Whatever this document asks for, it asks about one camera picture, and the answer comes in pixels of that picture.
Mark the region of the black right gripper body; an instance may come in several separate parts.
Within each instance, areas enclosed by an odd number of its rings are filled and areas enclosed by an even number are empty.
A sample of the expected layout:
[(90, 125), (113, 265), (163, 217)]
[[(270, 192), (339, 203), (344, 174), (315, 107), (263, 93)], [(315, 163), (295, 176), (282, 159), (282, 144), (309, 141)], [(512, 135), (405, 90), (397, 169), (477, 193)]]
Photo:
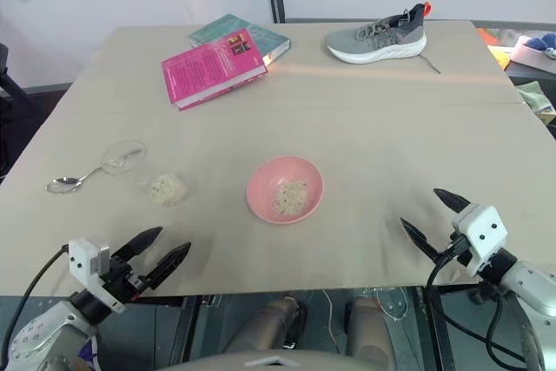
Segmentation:
[(466, 267), (472, 259), (470, 241), (465, 235), (456, 231), (450, 235), (450, 239), (451, 243), (437, 257), (436, 265), (446, 265), (451, 260), (455, 260), (460, 265)]

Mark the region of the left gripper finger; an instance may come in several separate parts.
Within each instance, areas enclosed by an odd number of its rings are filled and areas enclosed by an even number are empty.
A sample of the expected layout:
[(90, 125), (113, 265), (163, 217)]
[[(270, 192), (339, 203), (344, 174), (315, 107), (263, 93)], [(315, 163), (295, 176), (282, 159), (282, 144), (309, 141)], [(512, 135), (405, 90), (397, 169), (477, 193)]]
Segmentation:
[(129, 261), (137, 255), (140, 255), (147, 248), (149, 248), (155, 239), (162, 232), (162, 227), (154, 227), (144, 230), (138, 235), (134, 236), (130, 241), (120, 247), (112, 257), (119, 258), (122, 261)]
[(191, 248), (191, 242), (170, 250), (146, 275), (145, 282), (150, 289), (157, 289), (185, 260)]

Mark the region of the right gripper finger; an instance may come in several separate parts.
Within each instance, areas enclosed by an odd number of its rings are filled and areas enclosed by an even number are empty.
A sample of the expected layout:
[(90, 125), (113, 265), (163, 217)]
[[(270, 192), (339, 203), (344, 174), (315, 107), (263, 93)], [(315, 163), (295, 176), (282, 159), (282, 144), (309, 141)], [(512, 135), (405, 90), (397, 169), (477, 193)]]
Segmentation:
[(432, 245), (430, 245), (425, 235), (411, 222), (403, 218), (400, 219), (400, 222), (413, 244), (434, 264), (440, 264), (446, 260), (445, 254), (437, 251)]
[(471, 204), (465, 197), (445, 189), (434, 188), (433, 192), (448, 208), (457, 214)]

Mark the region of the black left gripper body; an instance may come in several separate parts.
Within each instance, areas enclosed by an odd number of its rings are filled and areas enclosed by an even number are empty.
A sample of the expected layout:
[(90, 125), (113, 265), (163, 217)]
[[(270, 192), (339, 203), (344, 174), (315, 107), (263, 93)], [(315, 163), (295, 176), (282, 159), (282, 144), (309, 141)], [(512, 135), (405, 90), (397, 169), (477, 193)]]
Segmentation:
[(135, 301), (151, 284), (147, 276), (134, 273), (127, 261), (117, 255), (111, 256), (109, 271), (102, 280), (103, 288), (120, 302)]

